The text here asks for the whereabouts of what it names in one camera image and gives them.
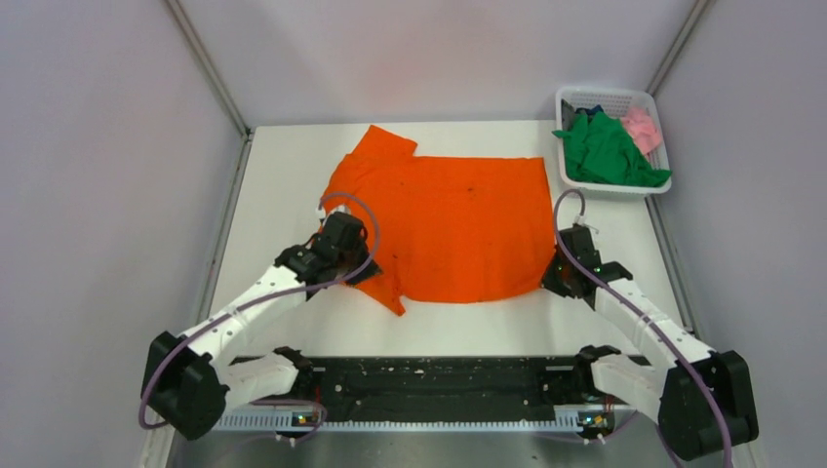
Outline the orange t shirt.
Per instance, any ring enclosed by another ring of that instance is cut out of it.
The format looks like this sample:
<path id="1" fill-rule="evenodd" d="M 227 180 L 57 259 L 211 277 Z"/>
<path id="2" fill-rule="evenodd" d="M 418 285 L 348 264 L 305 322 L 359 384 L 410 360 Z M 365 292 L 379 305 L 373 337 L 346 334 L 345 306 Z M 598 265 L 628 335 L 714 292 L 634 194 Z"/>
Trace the orange t shirt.
<path id="1" fill-rule="evenodd" d="M 381 272 L 358 290 L 401 316 L 404 299 L 475 303 L 538 289 L 555 253 L 543 160 L 416 149 L 371 126 L 329 179 L 326 210 L 347 206 L 379 237 Z"/>

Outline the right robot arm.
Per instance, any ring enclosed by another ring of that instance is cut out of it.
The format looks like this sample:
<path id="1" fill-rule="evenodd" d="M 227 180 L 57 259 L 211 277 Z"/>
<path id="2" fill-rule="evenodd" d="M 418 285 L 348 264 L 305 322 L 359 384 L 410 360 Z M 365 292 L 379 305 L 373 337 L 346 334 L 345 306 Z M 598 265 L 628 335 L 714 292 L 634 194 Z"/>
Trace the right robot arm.
<path id="1" fill-rule="evenodd" d="M 585 402 L 611 395 L 653 421 L 666 447 L 684 461 L 760 434 L 745 359 L 719 352 L 662 312 L 618 262 L 604 262 L 582 224 L 556 234 L 557 250 L 541 285 L 584 301 L 644 357 L 639 364 L 611 345 L 587 345 L 575 357 L 571 387 Z"/>

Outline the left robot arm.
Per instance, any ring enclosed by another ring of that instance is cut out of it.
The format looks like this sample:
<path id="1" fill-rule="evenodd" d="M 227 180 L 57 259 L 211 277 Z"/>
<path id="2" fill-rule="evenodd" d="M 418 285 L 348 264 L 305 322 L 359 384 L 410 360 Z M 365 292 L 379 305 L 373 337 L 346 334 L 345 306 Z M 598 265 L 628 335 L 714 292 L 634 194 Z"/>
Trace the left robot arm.
<path id="1" fill-rule="evenodd" d="M 149 345 L 138 423 L 171 425 L 189 441 L 229 412 L 265 397 L 300 403 L 311 394 L 310 361 L 288 346 L 258 357 L 255 339 L 318 291 L 355 286 L 379 272 L 378 239 L 347 212 L 333 212 L 303 244 L 284 249 L 253 284 L 199 325 L 164 331 Z"/>

